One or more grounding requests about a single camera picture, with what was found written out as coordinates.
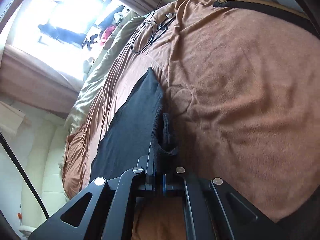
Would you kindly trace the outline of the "orange-brown bed sheet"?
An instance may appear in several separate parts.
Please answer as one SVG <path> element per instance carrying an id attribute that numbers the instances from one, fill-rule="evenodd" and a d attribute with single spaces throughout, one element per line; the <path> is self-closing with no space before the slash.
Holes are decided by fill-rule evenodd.
<path id="1" fill-rule="evenodd" d="M 115 59 L 86 120 L 66 140 L 69 198 L 88 183 L 98 144 L 136 82 L 152 68 L 185 168 L 221 177 L 291 239 L 319 239 L 319 39 L 284 20 L 215 0 L 177 0 L 153 15 L 169 29 L 145 52 L 151 28 Z"/>

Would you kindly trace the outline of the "black clothes hangers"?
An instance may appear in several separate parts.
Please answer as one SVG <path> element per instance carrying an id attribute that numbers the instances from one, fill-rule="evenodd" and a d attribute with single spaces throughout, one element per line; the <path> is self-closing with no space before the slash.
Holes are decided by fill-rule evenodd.
<path id="1" fill-rule="evenodd" d="M 169 25 L 175 20 L 176 13 L 166 14 L 165 20 L 161 22 L 154 34 L 152 34 L 150 39 L 150 44 L 154 44 L 167 30 Z"/>

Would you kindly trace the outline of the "black teddy bear t-shirt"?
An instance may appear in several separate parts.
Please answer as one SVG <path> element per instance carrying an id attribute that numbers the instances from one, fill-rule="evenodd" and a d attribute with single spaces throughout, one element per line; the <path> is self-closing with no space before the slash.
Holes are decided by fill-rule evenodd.
<path id="1" fill-rule="evenodd" d="M 116 178 L 147 154 L 154 157 L 158 173 L 169 172 L 177 163 L 175 132 L 164 111 L 163 90 L 151 68 L 135 84 L 99 142 L 90 180 Z"/>

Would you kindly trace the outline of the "clothes pile on windowsill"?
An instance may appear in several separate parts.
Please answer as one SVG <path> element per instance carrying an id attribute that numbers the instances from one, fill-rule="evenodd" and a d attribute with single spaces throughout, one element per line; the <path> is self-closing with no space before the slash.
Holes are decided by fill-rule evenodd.
<path id="1" fill-rule="evenodd" d="M 87 48 L 90 51 L 95 44 L 104 45 L 113 31 L 124 20 L 130 9 L 124 5 L 116 7 L 99 24 L 93 24 L 81 45 L 81 48 Z"/>

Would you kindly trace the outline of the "pink curtain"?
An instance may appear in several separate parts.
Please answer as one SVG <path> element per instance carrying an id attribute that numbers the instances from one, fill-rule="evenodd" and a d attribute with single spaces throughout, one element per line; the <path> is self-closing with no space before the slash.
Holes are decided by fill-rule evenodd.
<path id="1" fill-rule="evenodd" d="M 13 47 L 4 47 L 1 95 L 63 119 L 74 106 L 83 82 Z"/>

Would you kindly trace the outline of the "dark garment hanging at window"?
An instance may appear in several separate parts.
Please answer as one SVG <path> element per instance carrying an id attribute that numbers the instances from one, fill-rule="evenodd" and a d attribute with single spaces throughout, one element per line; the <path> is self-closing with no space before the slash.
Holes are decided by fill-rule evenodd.
<path id="1" fill-rule="evenodd" d="M 44 35 L 53 38 L 62 43 L 71 44 L 77 47 L 81 47 L 85 38 L 86 34 L 75 33 L 73 31 L 63 29 L 60 27 L 54 27 L 49 23 L 46 24 L 39 24 L 38 28 L 41 33 Z"/>

